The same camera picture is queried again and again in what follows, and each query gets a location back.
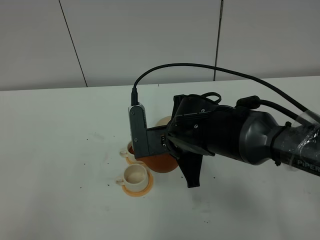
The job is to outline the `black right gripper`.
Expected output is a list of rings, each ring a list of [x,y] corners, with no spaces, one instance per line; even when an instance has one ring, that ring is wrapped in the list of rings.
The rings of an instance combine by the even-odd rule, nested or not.
[[[250,115],[245,107],[219,105],[202,95],[177,95],[167,139],[179,150],[176,161],[188,188],[200,186],[204,156],[241,160],[240,133]]]

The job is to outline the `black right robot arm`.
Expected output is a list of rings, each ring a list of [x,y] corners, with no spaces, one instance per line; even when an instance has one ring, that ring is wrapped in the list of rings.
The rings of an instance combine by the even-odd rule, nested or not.
[[[189,188],[200,185],[203,156],[221,155],[250,165],[273,160],[313,175],[320,173],[320,124],[296,117],[279,125],[267,112],[242,101],[220,105],[206,95],[176,95],[166,137]]]

